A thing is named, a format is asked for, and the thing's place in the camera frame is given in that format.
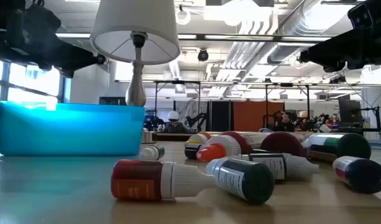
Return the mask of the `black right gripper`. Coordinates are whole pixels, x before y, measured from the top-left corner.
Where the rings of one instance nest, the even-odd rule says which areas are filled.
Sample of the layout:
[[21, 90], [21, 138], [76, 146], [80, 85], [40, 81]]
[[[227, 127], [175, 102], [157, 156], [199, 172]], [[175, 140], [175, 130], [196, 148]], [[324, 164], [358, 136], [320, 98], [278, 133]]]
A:
[[[326, 58], [344, 58], [346, 55], [347, 67], [351, 70], [365, 65], [381, 65], [381, 22], [347, 31], [302, 50], [298, 61], [318, 63]], [[341, 71], [345, 66], [346, 62], [336, 62], [323, 65], [323, 70], [333, 73]]]

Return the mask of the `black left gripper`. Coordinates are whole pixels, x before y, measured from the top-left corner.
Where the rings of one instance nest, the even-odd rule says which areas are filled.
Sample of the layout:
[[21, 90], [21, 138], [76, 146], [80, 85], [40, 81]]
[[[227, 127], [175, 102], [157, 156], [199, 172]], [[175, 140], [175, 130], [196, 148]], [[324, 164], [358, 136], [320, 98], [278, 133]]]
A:
[[[9, 42], [6, 31], [0, 30], [0, 60], [21, 65], [37, 65], [41, 70], [51, 70], [53, 65], [45, 58], [43, 44], [28, 42]], [[97, 57], [90, 51], [71, 44], [62, 44], [54, 50], [54, 62], [59, 67], [85, 67], [97, 63]], [[58, 68], [61, 76], [74, 77], [74, 69]]]

